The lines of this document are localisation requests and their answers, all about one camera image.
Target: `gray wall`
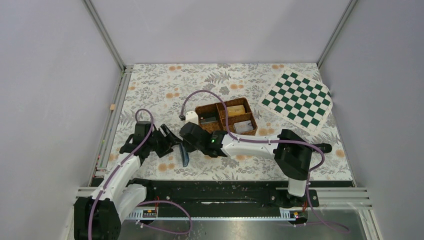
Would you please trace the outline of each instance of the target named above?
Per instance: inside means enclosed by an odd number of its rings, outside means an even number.
[[[317,62],[349,0],[93,0],[126,64]]]
[[[422,239],[424,1],[359,1],[325,61],[353,173],[385,240]]]
[[[79,0],[0,7],[0,239],[59,239],[119,70]]]

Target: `floral mat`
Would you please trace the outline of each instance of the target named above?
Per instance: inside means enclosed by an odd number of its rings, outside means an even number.
[[[260,97],[287,68],[321,82],[321,75],[315,63],[134,65],[109,161],[107,167],[99,171],[107,173],[115,165],[120,147],[128,135],[134,132],[136,123],[134,114],[137,109],[149,109],[157,127],[166,124],[178,135],[184,125],[178,117],[184,99],[196,90],[205,89],[218,94],[224,101],[247,98],[258,126],[256,135],[274,135],[281,129],[290,129],[310,143],[330,143],[333,151],[326,154],[325,163],[311,173],[312,180],[352,180],[332,113],[329,114],[320,133],[310,135],[258,105]],[[217,101],[210,94],[198,93],[188,101],[185,109],[192,111],[196,106]],[[143,114],[143,120],[148,120],[146,114]],[[188,166],[183,167],[178,147],[162,158],[151,153],[133,177],[151,180],[220,181],[287,179],[273,159],[247,155],[211,158],[201,152],[189,153],[189,157]],[[319,161],[319,154],[313,153],[311,166]]]

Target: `green and white checkered board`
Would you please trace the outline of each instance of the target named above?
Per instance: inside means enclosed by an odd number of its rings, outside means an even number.
[[[330,91],[322,82],[292,69],[284,71],[258,104],[312,135],[320,132],[333,107]]]

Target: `wicker basket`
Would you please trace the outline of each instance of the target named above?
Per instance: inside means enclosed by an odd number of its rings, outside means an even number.
[[[227,107],[243,105],[244,110],[246,111],[246,113],[244,113],[242,115],[230,116],[228,118],[229,130],[232,133],[236,133],[236,131],[234,130],[234,124],[235,123],[250,120],[251,123],[252,123],[252,126],[253,126],[253,130],[245,131],[245,132],[240,133],[240,134],[241,135],[252,135],[252,136],[254,136],[256,134],[256,130],[258,130],[258,126],[256,125],[256,121],[253,117],[252,109],[249,106],[248,100],[244,97],[236,98],[236,99],[233,99],[233,100],[226,101],[225,105]],[[219,131],[219,130],[224,131],[226,129],[226,127],[225,127],[226,126],[226,124],[225,124],[225,109],[224,109],[224,106],[220,102],[209,104],[209,105],[204,105],[204,106],[198,106],[198,107],[195,108],[194,111],[196,112],[197,115],[205,114],[205,113],[216,113],[216,116],[218,118],[217,122],[201,124],[200,119],[199,119],[198,125],[202,129],[208,131],[209,133],[212,133],[213,131]]]

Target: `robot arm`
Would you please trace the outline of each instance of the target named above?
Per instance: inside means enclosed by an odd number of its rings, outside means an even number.
[[[235,134],[236,138],[243,140],[268,140],[268,143],[239,141],[230,137],[226,131],[209,133],[191,122],[186,123],[179,134],[183,138],[182,144],[189,153],[199,150],[213,158],[250,155],[274,159],[282,172],[288,177],[288,193],[296,197],[303,197],[305,194],[313,150],[300,144],[271,143],[272,140],[304,142],[291,130],[283,129],[280,134],[272,136]],[[325,143],[315,146],[323,150],[324,153],[329,153],[332,150],[331,145]]]
[[[125,145],[120,150],[116,166],[108,173],[100,186],[90,197],[80,197],[74,205],[74,236],[76,240],[88,238],[88,220],[93,202],[100,191],[96,206],[96,214],[92,222],[93,239],[113,239],[121,231],[121,223],[126,216],[141,202],[146,199],[147,189],[141,184],[127,186],[132,175],[140,168],[150,152],[156,152],[159,157],[172,152],[175,145],[184,146],[188,153],[201,151],[203,154],[216,158],[235,155],[251,155],[267,159],[274,159],[282,172],[288,177],[287,198],[302,204],[305,199],[305,190],[310,168],[312,149],[301,144],[287,143],[253,143],[238,141],[228,135],[226,131],[209,133],[200,126],[188,122],[180,130],[183,140],[176,137],[165,125],[161,131],[156,130],[149,136],[145,144],[130,157],[127,157],[144,139],[150,128],[150,122],[138,122],[134,134],[131,134]],[[293,140],[303,141],[293,131],[283,129],[280,134],[272,136],[246,136],[235,135],[244,140]],[[331,152],[329,144],[317,144],[323,152]]]

